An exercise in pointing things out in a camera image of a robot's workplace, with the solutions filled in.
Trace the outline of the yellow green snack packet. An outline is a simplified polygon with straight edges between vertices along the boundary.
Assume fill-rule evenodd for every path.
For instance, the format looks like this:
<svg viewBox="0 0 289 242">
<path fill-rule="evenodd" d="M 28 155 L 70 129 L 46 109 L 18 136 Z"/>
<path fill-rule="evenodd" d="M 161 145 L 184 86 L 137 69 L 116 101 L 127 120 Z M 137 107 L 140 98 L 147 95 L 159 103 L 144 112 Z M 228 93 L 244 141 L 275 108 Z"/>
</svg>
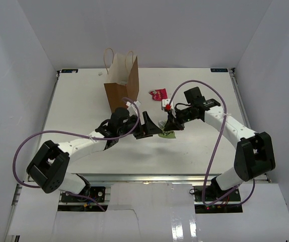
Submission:
<svg viewBox="0 0 289 242">
<path fill-rule="evenodd" d="M 176 135 L 174 131 L 165 131 L 166 121 L 159 121 L 158 126 L 162 130 L 162 133 L 158 134 L 160 138 L 165 139 L 176 139 Z"/>
</svg>

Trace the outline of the red snack packet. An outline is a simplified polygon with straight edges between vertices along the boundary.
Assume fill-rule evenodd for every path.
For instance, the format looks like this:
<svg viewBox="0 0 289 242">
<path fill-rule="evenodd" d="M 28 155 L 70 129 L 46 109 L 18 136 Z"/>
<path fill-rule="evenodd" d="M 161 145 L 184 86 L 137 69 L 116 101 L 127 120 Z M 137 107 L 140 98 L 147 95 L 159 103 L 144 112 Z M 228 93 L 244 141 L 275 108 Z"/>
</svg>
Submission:
<svg viewBox="0 0 289 242">
<path fill-rule="evenodd" d="M 162 101 L 163 99 L 168 99 L 168 94 L 165 88 L 150 90 L 149 94 L 152 96 L 152 100 L 154 101 Z"/>
</svg>

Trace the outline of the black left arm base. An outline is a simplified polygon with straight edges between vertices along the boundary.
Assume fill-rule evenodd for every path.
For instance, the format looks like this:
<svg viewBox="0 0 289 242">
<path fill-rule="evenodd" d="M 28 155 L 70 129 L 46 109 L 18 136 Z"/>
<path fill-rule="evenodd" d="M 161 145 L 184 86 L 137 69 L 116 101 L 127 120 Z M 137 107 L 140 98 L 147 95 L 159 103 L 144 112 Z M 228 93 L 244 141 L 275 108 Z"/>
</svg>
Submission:
<svg viewBox="0 0 289 242">
<path fill-rule="evenodd" d="M 84 196 L 91 197 L 98 203 L 103 203 L 105 201 L 105 195 L 106 195 L 106 188 L 105 187 L 90 187 L 88 191 L 85 191 Z M 71 195 L 67 195 L 63 193 L 63 195 L 60 198 L 60 201 L 63 203 L 92 203 L 91 200 L 86 198 L 80 198 L 75 197 Z"/>
</svg>

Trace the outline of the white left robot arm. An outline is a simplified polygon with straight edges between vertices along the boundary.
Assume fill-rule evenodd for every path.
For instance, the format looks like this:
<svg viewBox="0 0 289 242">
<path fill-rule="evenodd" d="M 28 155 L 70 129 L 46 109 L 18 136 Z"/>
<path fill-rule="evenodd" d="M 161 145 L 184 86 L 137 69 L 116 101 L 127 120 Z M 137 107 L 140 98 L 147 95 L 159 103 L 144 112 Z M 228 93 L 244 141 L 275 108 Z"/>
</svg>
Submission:
<svg viewBox="0 0 289 242">
<path fill-rule="evenodd" d="M 59 144 L 51 140 L 44 142 L 28 165 L 27 174 L 47 194 L 61 190 L 72 193 L 78 201 L 85 201 L 90 195 L 90 183 L 79 174 L 69 173 L 68 166 L 92 153 L 111 148 L 123 135 L 132 134 L 141 139 L 162 133 L 147 112 L 142 114 L 143 124 L 138 115 L 131 115 L 128 109 L 120 107 L 86 139 Z"/>
</svg>

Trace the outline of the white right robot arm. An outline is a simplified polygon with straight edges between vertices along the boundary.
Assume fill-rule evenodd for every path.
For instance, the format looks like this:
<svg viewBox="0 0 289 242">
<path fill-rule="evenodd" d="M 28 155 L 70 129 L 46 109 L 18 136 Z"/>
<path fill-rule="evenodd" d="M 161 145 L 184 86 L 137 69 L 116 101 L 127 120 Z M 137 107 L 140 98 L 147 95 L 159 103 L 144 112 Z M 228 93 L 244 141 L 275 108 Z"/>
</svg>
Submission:
<svg viewBox="0 0 289 242">
<path fill-rule="evenodd" d="M 209 186 L 203 185 L 201 199 L 207 197 L 216 201 L 224 200 L 231 190 L 275 169 L 275 158 L 271 137 L 258 133 L 235 118 L 226 114 L 225 107 L 215 99 L 205 99 L 198 87 L 185 91 L 187 104 L 178 109 L 171 99 L 162 100 L 162 110 L 168 118 L 164 130 L 182 131 L 185 123 L 199 119 L 219 131 L 235 148 L 233 166 L 214 177 Z"/>
</svg>

